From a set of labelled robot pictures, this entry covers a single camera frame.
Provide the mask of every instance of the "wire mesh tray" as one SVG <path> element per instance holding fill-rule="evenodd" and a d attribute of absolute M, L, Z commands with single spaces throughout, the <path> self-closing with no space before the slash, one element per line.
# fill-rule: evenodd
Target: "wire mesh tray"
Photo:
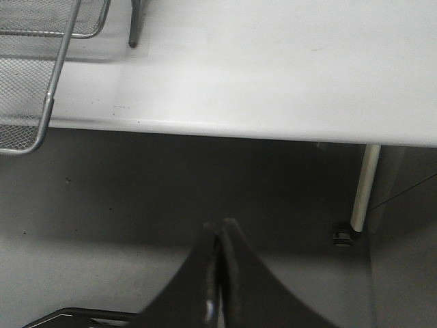
<path fill-rule="evenodd" d="M 111 0 L 82 0 L 73 38 L 92 38 L 106 20 Z M 1 0 L 0 34 L 63 36 L 71 0 Z"/>
<path fill-rule="evenodd" d="M 34 23 L 38 19 L 30 15 L 28 3 L 52 2 L 0 2 L 1 28 L 5 30 L 3 23 L 11 14 L 9 5 L 21 4 L 13 12 L 15 19 L 8 19 L 11 23 L 15 21 L 15 25 L 8 29 L 11 33 L 0 35 L 0 154 L 31 152 L 44 139 L 53 96 L 81 5 L 81 0 L 65 0 L 62 2 L 66 5 L 58 8 L 59 14 L 51 12 L 48 27 L 57 26 L 61 38 L 50 38 L 45 34 L 50 28 L 35 30 Z"/>

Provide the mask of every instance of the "metal desk leg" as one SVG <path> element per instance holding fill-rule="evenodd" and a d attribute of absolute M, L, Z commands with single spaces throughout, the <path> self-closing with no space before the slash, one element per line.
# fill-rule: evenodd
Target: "metal desk leg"
<path fill-rule="evenodd" d="M 375 177 L 380 150 L 381 145 L 366 145 L 360 179 L 356 188 L 354 210 L 352 211 L 352 218 L 350 220 L 350 225 L 353 229 L 352 232 L 359 233 L 363 231 L 367 205 L 369 204 L 373 178 Z"/>
<path fill-rule="evenodd" d="M 138 45 L 141 29 L 141 0 L 132 0 L 132 18 L 130 20 L 129 46 Z"/>

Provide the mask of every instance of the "gray wall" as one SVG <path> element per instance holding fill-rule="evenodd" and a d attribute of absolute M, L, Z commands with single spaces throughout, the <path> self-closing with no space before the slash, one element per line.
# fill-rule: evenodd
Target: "gray wall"
<path fill-rule="evenodd" d="M 378 327 L 437 327 L 437 150 L 383 147 L 371 208 Z"/>

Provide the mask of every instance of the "floor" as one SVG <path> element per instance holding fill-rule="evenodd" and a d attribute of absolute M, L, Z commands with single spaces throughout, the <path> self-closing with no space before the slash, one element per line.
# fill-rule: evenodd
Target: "floor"
<path fill-rule="evenodd" d="M 367 236 L 347 221 L 359 146 L 51 129 L 0 157 L 0 326 L 67 306 L 138 312 L 204 221 L 236 218 L 273 273 L 338 327 L 376 326 Z"/>

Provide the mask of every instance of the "desk surface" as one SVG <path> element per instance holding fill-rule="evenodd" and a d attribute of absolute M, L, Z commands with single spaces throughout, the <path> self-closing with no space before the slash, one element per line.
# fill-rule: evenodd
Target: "desk surface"
<path fill-rule="evenodd" d="M 51 126 L 437 146 L 437 2 L 130 1 L 73 40 Z"/>

